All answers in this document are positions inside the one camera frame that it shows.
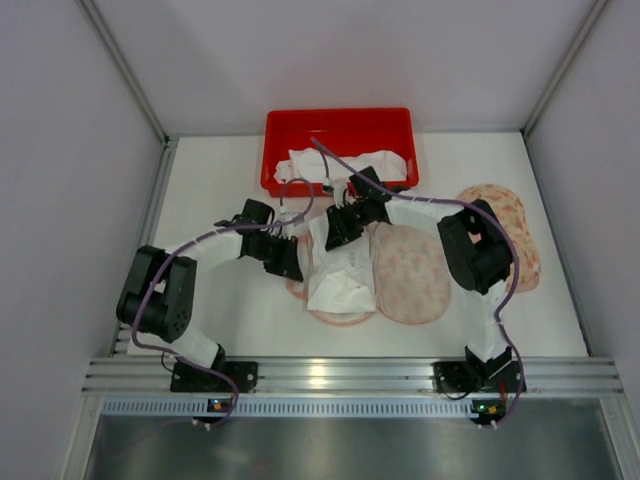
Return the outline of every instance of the folded cloth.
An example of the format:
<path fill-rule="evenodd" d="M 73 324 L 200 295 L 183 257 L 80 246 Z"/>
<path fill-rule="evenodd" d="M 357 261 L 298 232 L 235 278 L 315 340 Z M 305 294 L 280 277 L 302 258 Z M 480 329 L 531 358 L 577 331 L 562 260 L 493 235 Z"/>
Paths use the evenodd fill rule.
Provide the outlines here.
<path fill-rule="evenodd" d="M 373 167 L 378 178 L 385 182 L 400 182 L 407 179 L 407 163 L 402 157 L 389 150 L 363 153 L 357 157 L 342 157 L 356 170 Z M 347 179 L 352 173 L 335 160 L 327 157 L 329 176 L 332 180 Z M 297 151 L 289 150 L 289 160 L 276 165 L 274 178 L 278 183 L 286 183 L 292 178 L 302 177 L 310 182 L 322 183 L 326 177 L 324 162 L 320 152 L 313 148 Z"/>
<path fill-rule="evenodd" d="M 376 311 L 373 264 L 369 255 L 369 234 L 327 252 L 329 233 L 326 215 L 309 222 L 313 238 L 307 309 L 326 313 L 365 313 Z"/>

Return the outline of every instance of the pink patterned cloth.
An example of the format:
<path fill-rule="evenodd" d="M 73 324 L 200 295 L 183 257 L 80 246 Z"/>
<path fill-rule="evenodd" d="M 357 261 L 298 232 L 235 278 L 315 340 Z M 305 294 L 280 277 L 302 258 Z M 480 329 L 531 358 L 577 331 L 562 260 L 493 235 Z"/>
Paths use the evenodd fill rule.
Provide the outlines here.
<path fill-rule="evenodd" d="M 380 311 L 409 325 L 440 318 L 451 301 L 440 239 L 412 227 L 381 223 L 371 244 Z"/>

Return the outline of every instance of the aluminum frame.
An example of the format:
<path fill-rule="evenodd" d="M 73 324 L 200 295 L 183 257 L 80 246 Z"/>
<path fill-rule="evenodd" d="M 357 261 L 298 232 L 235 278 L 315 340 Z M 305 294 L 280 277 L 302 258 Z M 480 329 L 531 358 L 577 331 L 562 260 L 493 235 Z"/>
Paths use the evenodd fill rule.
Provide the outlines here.
<path fill-rule="evenodd" d="M 177 137 L 169 138 L 151 107 L 124 54 L 93 0 L 76 0 L 108 52 L 115 68 L 164 148 L 155 173 L 139 244 L 155 232 Z M 610 0 L 595 0 L 589 15 L 540 96 L 523 129 L 525 142 L 566 77 L 585 41 L 597 26 Z M 185 398 L 168 390 L 170 375 L 157 356 L 128 357 L 128 329 L 116 326 L 111 357 L 91 362 L 82 390 L 74 433 L 57 478 L 79 479 L 89 461 L 99 414 L 105 400 L 117 396 Z M 255 358 L 260 364 L 256 391 L 245 398 L 342 398 L 376 395 L 377 398 L 437 398 L 433 388 L 433 363 L 438 359 Z M 608 358 L 527 358 L 524 360 L 529 391 L 523 401 L 536 398 L 599 398 L 613 449 L 625 480 L 640 479 L 640 442 L 637 427 L 624 396 L 617 370 Z"/>

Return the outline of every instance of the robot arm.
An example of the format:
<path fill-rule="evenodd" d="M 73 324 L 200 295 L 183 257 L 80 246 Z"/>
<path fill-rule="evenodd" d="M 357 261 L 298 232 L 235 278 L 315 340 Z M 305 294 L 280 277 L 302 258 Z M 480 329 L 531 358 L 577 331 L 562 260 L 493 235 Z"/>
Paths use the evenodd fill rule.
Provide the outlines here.
<path fill-rule="evenodd" d="M 224 362 L 224 349 L 200 331 L 198 322 L 192 322 L 197 274 L 250 256 L 262 261 L 268 273 L 302 281 L 297 238 L 274 236 L 253 227 L 266 225 L 273 213 L 270 206 L 249 199 L 240 215 L 217 224 L 237 231 L 213 235 L 176 257 L 156 286 L 138 331 L 155 335 L 169 343 L 174 352 L 198 365 L 219 368 Z M 118 301 L 119 320 L 133 325 L 151 280 L 179 247 L 160 249 L 145 245 L 138 249 Z"/>
<path fill-rule="evenodd" d="M 360 173 L 381 184 L 373 168 Z M 449 272 L 461 287 L 458 301 L 464 302 L 470 312 L 464 318 L 465 361 L 439 362 L 435 366 L 437 378 L 447 383 L 442 389 L 487 391 L 498 388 L 500 382 L 512 387 L 519 367 L 512 362 L 511 348 L 494 318 L 513 262 L 506 239 L 484 216 L 469 208 L 391 197 L 356 175 L 349 180 L 356 200 L 327 210 L 329 235 L 325 248 L 332 250 L 355 240 L 374 221 L 407 225 L 438 235 Z M 473 205 L 497 221 L 487 202 L 476 200 Z M 479 240 L 473 241 L 471 235 Z"/>

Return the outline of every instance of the white table surface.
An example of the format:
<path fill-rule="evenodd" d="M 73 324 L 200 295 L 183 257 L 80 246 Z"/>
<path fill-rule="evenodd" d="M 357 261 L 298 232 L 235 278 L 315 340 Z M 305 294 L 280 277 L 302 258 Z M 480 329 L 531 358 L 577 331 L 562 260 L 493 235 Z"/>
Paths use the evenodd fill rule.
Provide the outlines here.
<path fill-rule="evenodd" d="M 430 133 L 414 138 L 421 178 L 416 191 L 451 198 L 472 185 L 496 183 L 524 203 L 542 274 L 538 287 L 517 294 L 504 312 L 522 355 L 586 356 L 521 135 Z M 154 245 L 195 237 L 240 213 L 246 198 L 276 206 L 276 199 L 259 185 L 263 143 L 261 136 L 180 139 Z M 306 199 L 287 202 L 302 209 Z M 322 213 L 329 202 L 317 201 L 312 215 Z M 381 314 L 350 327 L 327 325 L 286 291 L 284 279 L 266 274 L 260 262 L 249 258 L 199 276 L 194 301 L 194 318 L 207 335 L 227 354 L 250 356 L 460 356 L 466 344 L 461 314 L 452 303 L 427 325 L 402 325 Z M 129 354 L 142 353 L 155 354 L 130 344 Z"/>

